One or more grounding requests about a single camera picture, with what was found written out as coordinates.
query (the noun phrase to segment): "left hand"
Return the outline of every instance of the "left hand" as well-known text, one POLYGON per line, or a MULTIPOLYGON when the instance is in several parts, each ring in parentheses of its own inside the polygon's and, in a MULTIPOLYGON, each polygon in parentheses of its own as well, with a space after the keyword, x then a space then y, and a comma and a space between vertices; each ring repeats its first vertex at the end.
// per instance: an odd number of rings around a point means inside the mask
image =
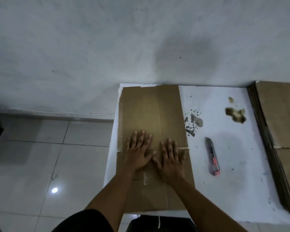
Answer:
POLYGON ((136 140, 137 134, 138 132, 135 131, 132 138, 132 144, 130 144, 131 138, 128 137, 128 142, 126 145, 127 153, 125 158, 125 167, 133 172, 143 168, 151 160, 153 154, 155 153, 154 151, 145 156, 145 151, 150 144, 152 135, 150 134, 146 142, 143 144, 145 131, 142 130, 138 142, 136 140))

